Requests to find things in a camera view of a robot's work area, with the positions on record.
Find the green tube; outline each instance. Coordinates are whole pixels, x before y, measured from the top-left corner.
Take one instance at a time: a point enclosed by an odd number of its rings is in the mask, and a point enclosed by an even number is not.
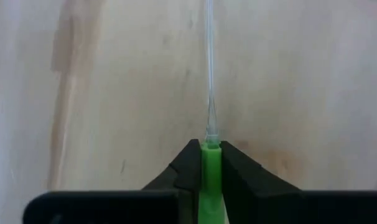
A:
[[[221,149],[204,142],[202,148],[202,186],[198,205],[198,224],[224,224],[225,206],[221,192]]]

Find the wooden surface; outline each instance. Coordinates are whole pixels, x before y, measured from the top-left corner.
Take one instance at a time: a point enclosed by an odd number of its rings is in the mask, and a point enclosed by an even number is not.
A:
[[[46,189],[139,189],[204,137],[204,6],[0,1],[0,223]],[[377,0],[214,17],[222,139],[304,189],[377,189]]]

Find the light wooden background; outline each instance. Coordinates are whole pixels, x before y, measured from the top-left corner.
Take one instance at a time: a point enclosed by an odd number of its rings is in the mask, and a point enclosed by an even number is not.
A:
[[[139,189],[207,118],[202,0],[0,1],[0,223]],[[377,189],[377,0],[215,0],[223,139],[303,189]]]

